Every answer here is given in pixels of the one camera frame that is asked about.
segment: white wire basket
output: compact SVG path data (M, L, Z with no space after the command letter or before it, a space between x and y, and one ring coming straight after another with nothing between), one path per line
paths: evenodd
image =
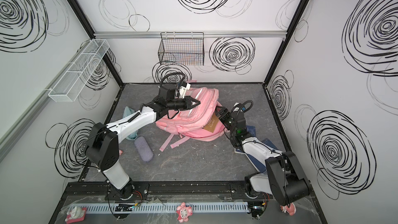
M92 39L49 92L55 102L73 102L109 49L105 39Z

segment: wire basket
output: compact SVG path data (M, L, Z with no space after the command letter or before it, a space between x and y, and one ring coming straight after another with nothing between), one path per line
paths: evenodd
M105 39L92 39L49 92L55 102L73 102L109 49Z
M183 65L204 65L203 32L162 32L160 35L160 64L171 61Z

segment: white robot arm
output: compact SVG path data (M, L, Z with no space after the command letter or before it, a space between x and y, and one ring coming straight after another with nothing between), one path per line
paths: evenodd
M93 126L85 154L109 179L123 199L132 196L134 186L120 165L119 143L141 127L167 115L170 109L184 111L199 105L200 102L190 96L183 97L186 88L189 88L189 84L181 81L177 86L163 85L161 82L159 95L150 103L142 104L139 111L107 125L97 123ZM239 104L236 107L238 110L234 109L232 113L225 107L216 109L216 116L231 131L230 141L233 147L250 154L267 167L267 174L259 173L247 177L246 193L250 197L255 197L260 192L272 194L282 206L309 195L311 185L294 153L275 150L247 132L244 112L252 107L252 101L248 102L251 102L249 108L244 108L245 102Z

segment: backpack strap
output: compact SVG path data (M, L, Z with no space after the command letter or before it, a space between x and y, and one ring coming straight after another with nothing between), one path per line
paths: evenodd
M162 144L162 147L160 147L160 151L163 152L164 149L166 149L167 145L170 143L170 141L172 140L174 134L170 134L170 136L166 139L166 141Z
M187 141L188 139L190 139L190 137L185 136L182 139L180 139L179 141L171 144L170 147L173 149L173 148L179 146L180 144L182 144L183 142Z

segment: small figurine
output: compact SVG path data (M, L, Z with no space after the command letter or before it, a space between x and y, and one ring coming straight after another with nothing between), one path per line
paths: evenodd
M192 207L186 207L185 202L183 202L181 203L181 206L177 207L177 214L178 214L177 220L180 223L187 222L188 216L191 216L193 214Z
M86 216L86 211L87 208L81 208L81 207L74 207L72 211L67 212L67 218L66 218L66 223L70 224L73 222L79 222L84 220L84 217Z
M290 216L294 215L296 213L296 206L292 202L290 206L281 206L281 211L286 213L286 211L289 213Z

